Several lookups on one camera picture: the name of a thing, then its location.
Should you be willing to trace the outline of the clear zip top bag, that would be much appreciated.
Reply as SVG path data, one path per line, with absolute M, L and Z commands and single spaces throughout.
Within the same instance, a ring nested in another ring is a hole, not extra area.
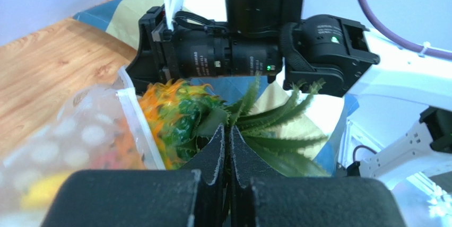
M 111 84 L 95 84 L 70 97 L 56 119 L 1 160 L 1 226 L 40 226 L 49 208 L 23 210 L 21 197 L 30 186 L 60 172 L 89 165 L 119 133 L 116 119 L 126 118 L 146 169 L 164 164 L 138 104 L 131 78 L 121 67 Z

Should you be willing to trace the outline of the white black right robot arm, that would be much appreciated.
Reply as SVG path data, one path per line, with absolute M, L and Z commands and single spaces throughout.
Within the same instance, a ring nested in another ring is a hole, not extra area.
M 301 19 L 302 0 L 225 0 L 227 20 L 216 22 L 181 9 L 182 0 L 165 0 L 139 21 L 137 55 L 126 68 L 143 95 L 161 95 L 181 105 L 168 88 L 189 78 L 262 75 L 273 82 L 285 73 L 285 104 L 250 114 L 256 81 L 237 102 L 211 97 L 190 121 L 191 138 L 157 138 L 168 168 L 187 161 L 195 140 L 209 138 L 217 125 L 239 129 L 246 144 L 285 176 L 305 176 L 312 161 L 298 153 L 308 140 L 272 137 L 269 129 L 291 122 L 315 94 L 342 97 L 382 95 L 427 105 L 399 140 L 372 158 L 356 163 L 359 175 L 391 185 L 415 173 L 451 168 L 450 52 L 427 50 L 426 58 L 367 37 L 357 21 L 332 15 Z

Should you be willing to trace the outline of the fake pineapple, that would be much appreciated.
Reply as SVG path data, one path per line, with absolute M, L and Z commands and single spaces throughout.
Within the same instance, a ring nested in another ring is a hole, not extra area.
M 181 168 L 201 151 L 222 125 L 226 131 L 237 128 L 245 143 L 284 176 L 327 176 L 324 168 L 301 153 L 323 142 L 326 136 L 280 138 L 275 131 L 301 117 L 323 87 L 324 80 L 313 82 L 303 100 L 299 98 L 299 86 L 294 84 L 291 95 L 280 106 L 251 113 L 259 80 L 256 77 L 246 93 L 232 104 L 227 104 L 219 95 L 210 94 L 209 84 L 193 85 L 184 79 L 150 84 L 138 104 L 164 167 L 167 170 Z

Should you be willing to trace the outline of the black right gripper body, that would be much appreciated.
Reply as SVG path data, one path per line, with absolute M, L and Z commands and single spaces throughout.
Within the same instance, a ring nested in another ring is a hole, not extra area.
M 303 0 L 225 0 L 227 20 L 207 19 L 165 0 L 139 20 L 137 55 L 126 68 L 138 92 L 151 83 L 199 77 L 267 77 L 282 87 L 342 97 L 373 65 L 360 22 L 327 14 L 301 17 Z

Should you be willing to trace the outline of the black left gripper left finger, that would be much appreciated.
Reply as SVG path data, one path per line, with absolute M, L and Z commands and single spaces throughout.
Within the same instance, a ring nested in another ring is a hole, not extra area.
M 60 187 L 43 226 L 221 226 L 224 127 L 178 170 L 83 170 Z

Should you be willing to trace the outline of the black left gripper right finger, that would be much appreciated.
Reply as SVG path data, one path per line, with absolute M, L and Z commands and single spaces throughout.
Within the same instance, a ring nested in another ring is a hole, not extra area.
M 386 186 L 360 177 L 288 178 L 230 130 L 232 226 L 404 226 Z

